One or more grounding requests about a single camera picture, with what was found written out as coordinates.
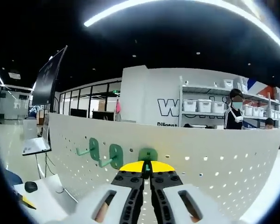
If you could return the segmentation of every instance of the pegboard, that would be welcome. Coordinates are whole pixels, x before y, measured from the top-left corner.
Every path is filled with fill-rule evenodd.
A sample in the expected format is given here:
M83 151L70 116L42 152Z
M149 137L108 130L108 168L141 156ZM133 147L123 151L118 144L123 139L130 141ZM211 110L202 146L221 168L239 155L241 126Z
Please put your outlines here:
M89 139L99 143L100 158L109 159L109 146L123 149L124 164L138 160L139 150L158 152L158 161L173 166L184 184L211 196L223 216L239 219L262 190L276 159L280 130L216 130L137 125L50 114L51 159L63 186L80 201L111 182L118 170L100 168L90 154ZM139 223L156 223L149 181Z

